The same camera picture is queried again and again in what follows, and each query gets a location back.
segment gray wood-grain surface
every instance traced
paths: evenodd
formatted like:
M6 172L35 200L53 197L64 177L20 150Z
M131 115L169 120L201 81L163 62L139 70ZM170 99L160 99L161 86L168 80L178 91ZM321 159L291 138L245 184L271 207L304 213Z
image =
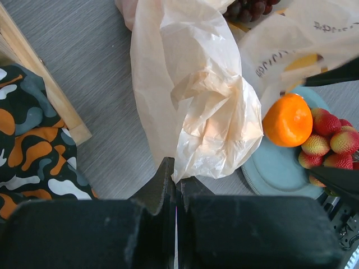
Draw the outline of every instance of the gray wood-grain surface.
M132 93L131 33L113 0L1 0L93 134L78 165L101 198L128 198L155 169ZM318 88L359 127L359 83ZM250 194L240 172L201 179L217 194Z

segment plastic bag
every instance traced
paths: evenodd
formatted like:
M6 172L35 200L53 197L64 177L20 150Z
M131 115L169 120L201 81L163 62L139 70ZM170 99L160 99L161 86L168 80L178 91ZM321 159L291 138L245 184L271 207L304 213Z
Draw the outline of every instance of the plastic bag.
M294 0L238 43L243 77L265 115L282 91L359 55L359 1Z
M134 27L135 14L137 3L139 0L115 0L115 4L123 15L127 28L131 31ZM162 0L150 0L154 4L161 4ZM234 0L203 0L211 5L216 10L224 13L227 7L234 2Z
M241 76L221 13L201 0L139 0L131 42L137 111L156 165L174 176L230 175L263 136L261 107Z

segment wooden frame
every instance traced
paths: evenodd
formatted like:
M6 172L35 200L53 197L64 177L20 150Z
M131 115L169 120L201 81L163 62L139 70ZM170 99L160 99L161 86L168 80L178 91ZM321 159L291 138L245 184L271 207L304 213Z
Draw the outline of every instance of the wooden frame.
M72 138L79 145L91 137L86 125L51 76L42 60L0 3L0 59L19 63L44 79L48 99L64 120Z

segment plate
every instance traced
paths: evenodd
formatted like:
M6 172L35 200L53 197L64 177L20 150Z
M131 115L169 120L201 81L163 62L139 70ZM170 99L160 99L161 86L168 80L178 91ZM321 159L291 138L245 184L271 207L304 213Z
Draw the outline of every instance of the plate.
M324 108L325 101L308 87L296 87L311 108ZM307 196L317 199L323 189L309 183L308 173L298 162L300 147L278 147L265 136L259 148L242 165L248 184L259 195Z

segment orange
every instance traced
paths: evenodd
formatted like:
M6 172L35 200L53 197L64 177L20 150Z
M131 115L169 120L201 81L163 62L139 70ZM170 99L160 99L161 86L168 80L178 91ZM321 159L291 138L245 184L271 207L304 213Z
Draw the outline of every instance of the orange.
M303 97L286 94L269 109L263 119L267 138L280 147L297 147L310 136L313 118Z

